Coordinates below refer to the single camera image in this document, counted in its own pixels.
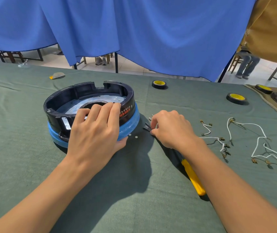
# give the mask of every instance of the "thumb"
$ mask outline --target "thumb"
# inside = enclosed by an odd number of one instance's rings
[[[150,134],[153,135],[153,136],[157,136],[158,133],[159,133],[159,128],[155,128],[155,129],[152,129],[152,130],[150,131]]]
[[[113,148],[113,153],[116,153],[118,150],[121,150],[123,147],[125,147],[127,143],[128,137],[123,138],[120,141],[117,141],[114,148]]]

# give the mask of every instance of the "foot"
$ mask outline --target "foot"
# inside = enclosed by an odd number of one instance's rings
[[[98,57],[95,57],[95,65],[101,65],[102,64],[102,59],[98,56]]]
[[[103,57],[103,62],[102,62],[102,65],[106,65],[107,62],[106,62],[106,57]]]

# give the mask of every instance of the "blue ring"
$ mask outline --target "blue ring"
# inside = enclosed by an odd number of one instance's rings
[[[121,139],[125,138],[126,136],[128,136],[138,125],[140,119],[140,114],[138,111],[138,107],[137,104],[135,103],[135,112],[133,114],[133,116],[130,118],[129,121],[127,121],[124,125],[121,125],[119,128],[119,136],[118,136],[118,141],[120,141]],[[65,141],[62,141],[59,138],[59,134],[56,133],[50,126],[50,123],[48,122],[48,129],[49,129],[49,133],[50,136],[52,137],[52,140],[54,143],[58,144],[61,147],[67,148],[68,147],[68,143]]]

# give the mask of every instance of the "white floor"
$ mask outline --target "white floor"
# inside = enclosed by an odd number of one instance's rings
[[[41,49],[41,53],[43,55],[44,61],[34,61],[29,60],[28,64],[38,65],[38,66],[49,66],[49,67],[57,67],[57,68],[72,68],[69,66],[65,56],[57,55],[58,53],[57,45],[50,46],[44,49]],[[24,57],[28,58],[39,58],[38,53],[36,50],[22,52]],[[106,66],[95,65],[94,57],[86,57],[86,63],[82,63],[78,66],[79,70],[93,70],[93,71],[100,71],[100,72],[115,72],[115,61],[114,57],[110,58],[110,63]],[[142,66],[137,65],[136,63],[118,55],[118,67],[119,73],[121,74],[134,74],[134,75],[145,75],[145,76],[155,76],[155,77],[164,77],[164,78],[179,78],[183,79],[181,76],[173,76],[167,74],[160,74],[153,71],[150,71]],[[236,67],[235,71],[231,74],[230,72],[226,72],[222,83],[233,83],[233,84],[262,84],[269,87],[277,87],[277,80],[272,79],[268,81],[269,76],[273,73],[275,69],[275,64],[269,64],[269,61],[261,60],[259,64],[256,66],[255,70],[252,72],[250,78],[246,79],[239,79],[235,77],[235,73],[238,69],[239,65]],[[193,78],[193,77],[186,77],[187,80],[202,80],[207,81],[204,78]]]

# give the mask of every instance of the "jeans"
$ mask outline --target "jeans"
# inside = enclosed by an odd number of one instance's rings
[[[250,55],[243,55],[241,56],[241,58],[243,59],[243,62],[241,63],[238,71],[237,71],[237,75],[245,75],[245,76],[249,76],[251,72],[253,72],[255,66],[259,63],[260,58],[257,56],[250,56]]]

